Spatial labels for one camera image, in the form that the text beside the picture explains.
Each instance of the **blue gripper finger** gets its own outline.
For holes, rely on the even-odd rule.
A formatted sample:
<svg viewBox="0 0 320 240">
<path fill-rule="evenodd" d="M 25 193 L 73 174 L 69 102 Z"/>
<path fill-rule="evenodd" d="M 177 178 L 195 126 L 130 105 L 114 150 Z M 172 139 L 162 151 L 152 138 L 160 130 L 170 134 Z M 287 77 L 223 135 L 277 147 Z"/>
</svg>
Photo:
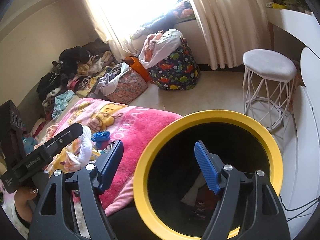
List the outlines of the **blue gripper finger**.
<svg viewBox="0 0 320 240">
<path fill-rule="evenodd" d="M 207 148 L 201 141 L 195 144 L 195 156 L 197 162 L 202 171 L 203 177 L 207 182 L 208 188 L 212 190 L 216 195 L 220 192 L 221 188 L 219 186 L 219 176 L 218 172 L 209 158 L 209 153 Z"/>
<path fill-rule="evenodd" d="M 95 165 L 98 169 L 98 175 L 94 186 L 99 195 L 103 194 L 105 190 L 110 188 L 118 166 L 121 162 L 123 152 L 123 143 L 122 141 L 118 140 L 108 154 L 102 154 L 97 159 Z"/>
</svg>

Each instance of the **towel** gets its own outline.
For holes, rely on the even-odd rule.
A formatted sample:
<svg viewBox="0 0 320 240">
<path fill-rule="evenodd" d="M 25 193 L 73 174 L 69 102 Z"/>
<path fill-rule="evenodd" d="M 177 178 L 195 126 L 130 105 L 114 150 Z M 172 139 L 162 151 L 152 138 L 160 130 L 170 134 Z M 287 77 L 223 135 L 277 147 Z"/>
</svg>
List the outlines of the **towel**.
<svg viewBox="0 0 320 240">
<path fill-rule="evenodd" d="M 75 96 L 72 90 L 68 90 L 62 95 L 57 96 L 54 99 L 54 109 L 52 112 L 52 118 L 57 120 L 59 115 L 62 113 L 64 109 L 67 108 L 69 101 Z"/>
</svg>

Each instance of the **cable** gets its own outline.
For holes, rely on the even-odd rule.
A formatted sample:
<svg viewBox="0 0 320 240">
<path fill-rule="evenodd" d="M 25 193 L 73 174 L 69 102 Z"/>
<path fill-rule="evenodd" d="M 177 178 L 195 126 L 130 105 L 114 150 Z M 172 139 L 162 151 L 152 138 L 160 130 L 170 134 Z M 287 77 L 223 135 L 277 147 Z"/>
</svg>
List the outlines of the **cable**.
<svg viewBox="0 0 320 240">
<path fill-rule="evenodd" d="M 311 200 L 309 203 L 304 204 L 304 205 L 301 206 L 301 207 L 298 207 L 298 208 L 295 208 L 295 209 L 287 209 L 287 208 L 285 207 L 283 201 L 282 201 L 282 197 L 281 197 L 280 195 L 279 195 L 279 197 L 280 197 L 281 204 L 283 205 L 284 209 L 287 210 L 287 211 L 296 211 L 296 210 L 301 209 L 301 208 L 303 208 L 303 207 L 305 207 L 305 206 L 308 206 L 309 204 L 311 204 L 311 203 L 314 202 L 314 201 L 317 201 L 317 202 L 320 201 L 320 196 L 319 196 L 319 197 L 315 198 L 314 200 Z"/>
<path fill-rule="evenodd" d="M 307 209 L 305 209 L 304 211 L 302 211 L 302 212 L 299 213 L 298 215 L 294 216 L 293 218 L 288 219 L 287 222 L 291 221 L 292 219 L 297 218 L 298 216 L 300 216 L 302 213 L 306 212 L 308 209 L 312 208 L 312 207 L 313 207 L 315 204 L 317 204 L 317 203 L 318 203 L 318 201 L 315 202 L 315 203 L 313 203 L 310 207 L 308 207 Z"/>
<path fill-rule="evenodd" d="M 310 205 L 312 202 L 314 202 L 311 206 L 309 206 L 308 208 L 306 208 L 304 211 L 300 212 L 298 215 L 296 215 L 296 216 L 294 216 L 294 217 L 292 217 L 292 218 L 288 218 L 287 222 L 289 222 L 289 221 L 291 221 L 291 220 L 293 220 L 293 219 L 295 219 L 295 218 L 305 217 L 305 216 L 307 216 L 307 215 L 311 215 L 311 213 L 309 213 L 309 214 L 306 214 L 306 215 L 302 215 L 302 216 L 301 216 L 301 214 L 303 214 L 304 212 L 306 212 L 307 210 L 309 210 L 310 208 L 312 208 L 315 204 L 317 204 L 318 202 L 320 202 L 320 196 L 319 196 L 319 197 L 315 198 L 314 200 L 311 200 L 311 201 L 308 202 L 307 204 L 304 204 L 304 205 L 301 206 L 301 207 L 294 208 L 294 209 L 288 209 L 288 208 L 285 207 L 285 205 L 284 205 L 284 203 L 283 203 L 283 201 L 282 201 L 282 197 L 281 197 L 280 195 L 279 195 L 279 197 L 280 197 L 281 204 L 283 205 L 283 208 L 284 208 L 285 210 L 287 210 L 287 211 L 296 211 L 296 210 L 299 210 L 299 209 L 301 209 L 301 208 L 303 208 L 303 207 L 305 207 L 305 206 Z"/>
<path fill-rule="evenodd" d="M 295 218 L 302 218 L 302 217 L 305 217 L 305 216 L 308 216 L 308 215 L 311 215 L 312 213 L 308 213 L 308 214 L 305 214 L 305 215 L 302 215 L 302 216 L 298 216 L 298 217 L 295 217 Z"/>
</svg>

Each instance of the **white plastic bag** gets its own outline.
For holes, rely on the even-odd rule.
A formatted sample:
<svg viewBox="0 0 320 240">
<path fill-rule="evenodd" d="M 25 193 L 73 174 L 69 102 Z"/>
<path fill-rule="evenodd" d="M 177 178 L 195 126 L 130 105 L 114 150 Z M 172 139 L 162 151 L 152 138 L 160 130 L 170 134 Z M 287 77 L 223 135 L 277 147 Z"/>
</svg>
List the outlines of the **white plastic bag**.
<svg viewBox="0 0 320 240">
<path fill-rule="evenodd" d="M 144 48 L 146 45 L 143 45 L 142 51 L 139 55 L 139 61 L 144 68 L 148 69 L 159 63 L 164 58 L 168 57 L 172 52 L 174 52 L 179 45 L 181 44 L 180 37 L 183 37 L 182 33 L 175 29 L 170 29 L 165 32 L 162 37 L 156 42 L 152 58 L 149 62 L 144 60 Z"/>
<path fill-rule="evenodd" d="M 97 94 L 100 90 L 105 97 L 113 93 L 118 86 L 119 79 L 129 70 L 131 70 L 131 68 L 127 63 L 119 63 L 115 65 L 112 71 L 99 79 L 95 93 Z M 111 74 L 116 75 L 112 80 L 110 80 Z"/>
</svg>

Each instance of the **pink patterned bag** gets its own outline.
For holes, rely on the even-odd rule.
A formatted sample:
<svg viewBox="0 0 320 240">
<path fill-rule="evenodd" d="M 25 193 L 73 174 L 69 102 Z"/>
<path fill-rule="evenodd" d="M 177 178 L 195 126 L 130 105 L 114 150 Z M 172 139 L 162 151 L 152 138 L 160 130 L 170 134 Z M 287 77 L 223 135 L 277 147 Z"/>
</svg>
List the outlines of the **pink patterned bag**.
<svg viewBox="0 0 320 240">
<path fill-rule="evenodd" d="M 114 92 L 107 95 L 109 101 L 127 105 L 148 88 L 145 80 L 135 70 L 129 67 L 128 71 L 119 79 Z"/>
</svg>

